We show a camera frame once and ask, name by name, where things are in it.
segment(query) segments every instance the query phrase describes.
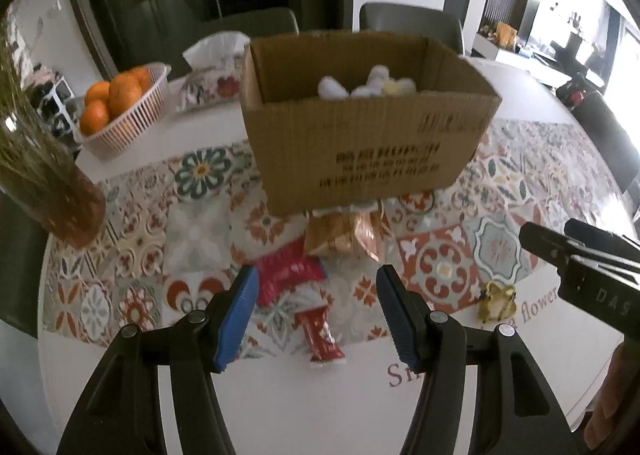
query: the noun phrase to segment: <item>snack bag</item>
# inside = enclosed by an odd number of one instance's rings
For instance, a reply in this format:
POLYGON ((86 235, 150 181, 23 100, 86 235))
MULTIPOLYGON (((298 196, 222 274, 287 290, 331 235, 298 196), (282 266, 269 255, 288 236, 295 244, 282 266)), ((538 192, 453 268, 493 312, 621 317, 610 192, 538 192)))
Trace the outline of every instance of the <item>snack bag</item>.
POLYGON ((277 251, 252 261, 258 271, 260 289, 256 303, 270 305, 279 295, 299 283, 326 278, 320 260, 305 255, 304 237, 283 245, 277 251))
POLYGON ((296 313, 296 324, 301 324, 305 330, 306 340, 311 346, 311 362, 330 363, 344 359, 344 354, 335 342, 326 320, 328 307, 318 307, 296 313))
POLYGON ((305 253, 325 257, 334 253, 367 255, 385 261, 382 239, 382 207, 355 213, 311 215, 306 227, 305 253))

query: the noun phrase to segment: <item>screw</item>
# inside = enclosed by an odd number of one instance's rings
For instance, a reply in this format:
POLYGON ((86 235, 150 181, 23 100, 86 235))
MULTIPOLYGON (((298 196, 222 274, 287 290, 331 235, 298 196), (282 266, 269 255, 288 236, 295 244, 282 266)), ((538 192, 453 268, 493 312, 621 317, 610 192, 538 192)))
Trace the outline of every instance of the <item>screw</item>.
POLYGON ((129 325, 125 325, 120 331, 120 334, 123 338, 132 338, 137 333, 138 333, 138 326, 133 325, 132 323, 130 323, 129 325))
POLYGON ((443 313, 441 310, 433 311, 429 315, 429 318, 431 318, 431 321, 433 321, 433 323, 445 323, 449 319, 447 315, 443 313))
POLYGON ((508 323, 500 323, 500 325, 498 326, 498 332, 507 337, 511 337, 516 334, 515 329, 508 323))
POLYGON ((202 323, 203 321, 205 321, 206 317, 207 315, 204 314, 204 311, 192 310, 189 313, 189 323, 202 323))

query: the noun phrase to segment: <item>red object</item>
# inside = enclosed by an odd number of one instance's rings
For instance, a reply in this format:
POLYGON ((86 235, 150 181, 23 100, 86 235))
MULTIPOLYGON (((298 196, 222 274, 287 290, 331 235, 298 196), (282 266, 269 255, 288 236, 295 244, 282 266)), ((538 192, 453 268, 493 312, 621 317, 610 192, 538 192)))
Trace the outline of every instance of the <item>red object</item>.
POLYGON ((260 307, 271 304, 283 291, 306 281, 326 278, 320 261, 304 253, 305 238, 289 242, 277 251, 252 261, 258 270, 260 290, 256 303, 260 307))
POLYGON ((326 320, 327 310, 328 307, 324 305, 296 313, 296 323, 302 324, 305 329, 306 340, 314 353, 311 358, 314 363, 329 363, 344 358, 329 329, 326 320))
POLYGON ((571 105, 574 107, 582 103, 583 100, 584 100, 584 91, 582 90, 577 90, 576 92, 574 92, 569 96, 569 103, 571 103, 571 105))
POLYGON ((240 92, 240 82, 233 76, 218 78, 218 94, 223 98, 232 98, 240 92))

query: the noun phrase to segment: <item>glass vase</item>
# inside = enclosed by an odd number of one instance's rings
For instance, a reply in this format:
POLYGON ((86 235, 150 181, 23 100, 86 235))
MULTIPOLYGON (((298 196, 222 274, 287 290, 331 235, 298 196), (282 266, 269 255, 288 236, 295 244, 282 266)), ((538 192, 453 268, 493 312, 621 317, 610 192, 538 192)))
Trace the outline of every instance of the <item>glass vase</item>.
POLYGON ((81 249, 98 234, 106 208, 104 195, 31 107, 16 65, 2 21, 0 189, 47 231, 81 249))

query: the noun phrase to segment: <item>gray chair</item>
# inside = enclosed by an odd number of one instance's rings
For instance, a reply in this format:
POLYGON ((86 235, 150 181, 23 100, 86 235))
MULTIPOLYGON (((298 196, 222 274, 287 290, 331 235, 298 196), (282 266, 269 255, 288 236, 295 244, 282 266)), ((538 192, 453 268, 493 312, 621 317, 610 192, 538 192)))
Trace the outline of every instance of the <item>gray chair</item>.
POLYGON ((240 31, 249 38, 272 36, 281 32, 298 32, 296 15, 289 8, 271 8, 223 16, 202 26, 199 39, 220 31, 240 31))
POLYGON ((370 2, 360 8, 360 29, 428 36, 458 54, 465 53, 460 21, 455 15, 439 10, 370 2))

